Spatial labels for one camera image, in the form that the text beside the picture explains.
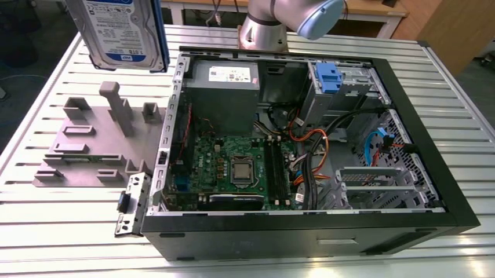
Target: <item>open computer tower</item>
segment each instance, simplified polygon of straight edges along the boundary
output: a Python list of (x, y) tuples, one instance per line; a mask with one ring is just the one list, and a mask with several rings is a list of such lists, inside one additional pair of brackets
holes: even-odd
[(168, 260), (393, 254), (479, 225), (387, 60), (182, 47), (116, 236)]

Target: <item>cpu socket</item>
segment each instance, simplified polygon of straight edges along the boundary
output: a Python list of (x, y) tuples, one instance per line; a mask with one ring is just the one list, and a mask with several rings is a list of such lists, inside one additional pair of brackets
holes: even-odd
[(232, 156), (231, 158), (231, 183), (238, 188), (247, 188), (254, 183), (254, 158), (252, 156)]

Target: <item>metal workbench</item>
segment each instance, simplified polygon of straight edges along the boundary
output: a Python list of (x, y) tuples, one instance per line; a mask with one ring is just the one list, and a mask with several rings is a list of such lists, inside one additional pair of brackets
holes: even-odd
[(495, 135), (435, 54), (417, 42), (291, 34), (291, 51), (389, 59), (482, 226), (391, 256), (167, 262), (146, 238), (114, 238), (119, 188), (36, 188), (68, 97), (106, 105), (102, 81), (120, 83), (131, 106), (166, 107), (179, 45), (236, 47), (236, 30), (166, 26), (167, 74), (99, 71), (76, 36), (0, 156), (0, 273), (158, 277), (494, 277)]

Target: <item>ram slot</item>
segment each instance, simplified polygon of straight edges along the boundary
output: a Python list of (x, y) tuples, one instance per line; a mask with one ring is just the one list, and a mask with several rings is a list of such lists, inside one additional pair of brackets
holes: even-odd
[(269, 200), (275, 203), (278, 200), (277, 194), (277, 181), (275, 181), (275, 170), (274, 170), (274, 146), (273, 142), (265, 142), (265, 168), (266, 168), (266, 180), (269, 186)]
[(274, 172), (277, 176), (277, 192), (278, 200), (281, 204), (285, 204), (289, 200), (287, 195), (287, 183), (286, 183), (286, 170), (285, 170), (285, 155), (281, 148), (281, 142), (274, 142), (273, 147), (273, 160), (274, 160)]

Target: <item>motherboard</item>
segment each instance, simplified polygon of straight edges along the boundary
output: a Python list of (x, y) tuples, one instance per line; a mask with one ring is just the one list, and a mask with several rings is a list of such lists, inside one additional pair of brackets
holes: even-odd
[(179, 211), (206, 210), (204, 202), (239, 204), (232, 201), (240, 200), (262, 210), (295, 209), (289, 172), (294, 157), (291, 141), (198, 137), (192, 172), (175, 176), (176, 192), (168, 194), (168, 205)]

